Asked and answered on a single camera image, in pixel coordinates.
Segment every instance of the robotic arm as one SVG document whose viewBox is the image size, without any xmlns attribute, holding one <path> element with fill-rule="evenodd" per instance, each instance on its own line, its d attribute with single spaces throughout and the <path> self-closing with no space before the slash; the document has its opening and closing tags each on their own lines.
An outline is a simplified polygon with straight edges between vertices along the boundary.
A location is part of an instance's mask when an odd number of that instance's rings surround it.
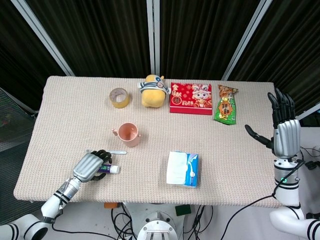
<svg viewBox="0 0 320 240">
<path fill-rule="evenodd" d="M 62 186 L 41 207 L 42 219 L 27 214 L 10 224 L 0 226 L 0 240 L 41 240 L 54 224 L 57 217 L 63 214 L 64 207 L 80 189 L 81 183 L 99 181 L 106 174 L 95 176 L 102 164 L 112 163 L 111 154 L 105 150 L 87 153 L 73 169 L 73 177 L 68 178 Z"/>
<path fill-rule="evenodd" d="M 246 131 L 258 142 L 272 150 L 274 160 L 273 196 L 284 207 L 270 213 L 272 225 L 279 231 L 309 240 L 320 240 L 320 221 L 305 219 L 299 202 L 298 168 L 303 164 L 294 160 L 300 151 L 300 124 L 296 119 L 295 102 L 288 95 L 275 89 L 276 97 L 268 93 L 272 104 L 273 138 L 258 135 L 249 125 Z"/>
</svg>

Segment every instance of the pink cup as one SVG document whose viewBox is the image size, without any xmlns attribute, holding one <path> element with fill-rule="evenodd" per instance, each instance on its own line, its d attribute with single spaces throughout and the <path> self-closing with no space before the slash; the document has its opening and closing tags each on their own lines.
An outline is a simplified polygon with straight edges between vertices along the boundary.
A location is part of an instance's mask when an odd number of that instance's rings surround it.
<svg viewBox="0 0 320 240">
<path fill-rule="evenodd" d="M 139 134 L 137 126 L 131 122 L 122 124 L 119 127 L 118 132 L 114 129 L 112 129 L 112 132 L 115 136 L 118 136 L 126 146 L 130 148 L 136 146 L 140 142 L 141 134 Z"/>
</svg>

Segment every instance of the yellow plush toy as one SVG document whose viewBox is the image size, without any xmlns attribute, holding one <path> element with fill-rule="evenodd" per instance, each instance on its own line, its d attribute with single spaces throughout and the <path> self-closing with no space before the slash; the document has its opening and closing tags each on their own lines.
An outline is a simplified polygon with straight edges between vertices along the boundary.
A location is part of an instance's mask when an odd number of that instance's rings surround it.
<svg viewBox="0 0 320 240">
<path fill-rule="evenodd" d="M 164 78 L 164 76 L 148 75 L 145 82 L 138 83 L 143 106 L 160 108 L 164 104 L 166 95 L 171 93 L 171 88 L 166 87 L 163 82 Z"/>
</svg>

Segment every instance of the white tissue pack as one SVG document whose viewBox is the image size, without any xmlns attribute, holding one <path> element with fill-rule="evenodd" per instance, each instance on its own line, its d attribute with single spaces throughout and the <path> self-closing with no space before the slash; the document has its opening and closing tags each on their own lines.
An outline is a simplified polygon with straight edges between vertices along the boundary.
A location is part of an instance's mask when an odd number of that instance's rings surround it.
<svg viewBox="0 0 320 240">
<path fill-rule="evenodd" d="M 166 183 L 195 188 L 198 179 L 198 154 L 171 151 Z"/>
</svg>

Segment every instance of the black curtain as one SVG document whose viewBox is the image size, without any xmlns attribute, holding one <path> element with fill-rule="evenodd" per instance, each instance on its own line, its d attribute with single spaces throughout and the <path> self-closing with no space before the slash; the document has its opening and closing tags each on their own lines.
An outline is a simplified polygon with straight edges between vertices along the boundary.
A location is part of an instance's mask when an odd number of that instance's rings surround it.
<svg viewBox="0 0 320 240">
<path fill-rule="evenodd" d="M 0 88 L 38 110 L 51 75 L 65 75 L 11 3 L 0 3 Z"/>
<path fill-rule="evenodd" d="M 320 4 L 273 1 L 230 75 L 231 81 L 273 82 L 297 114 L 320 102 Z"/>
<path fill-rule="evenodd" d="M 258 0 L 161 0 L 161 75 L 220 80 L 258 4 Z"/>
<path fill-rule="evenodd" d="M 76 76 L 150 74 L 146 0 L 27 0 Z"/>
</svg>

